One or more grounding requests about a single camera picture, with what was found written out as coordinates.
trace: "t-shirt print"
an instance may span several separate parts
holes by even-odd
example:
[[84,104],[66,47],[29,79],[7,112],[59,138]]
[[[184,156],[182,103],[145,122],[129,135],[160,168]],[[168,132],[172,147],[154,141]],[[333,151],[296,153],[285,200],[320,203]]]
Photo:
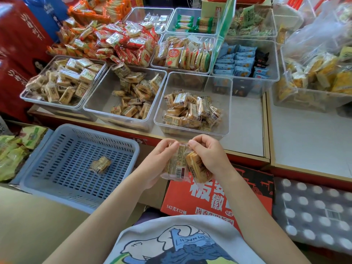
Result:
[[159,237],[129,242],[110,262],[120,263],[237,264],[206,232],[192,225],[174,225]]

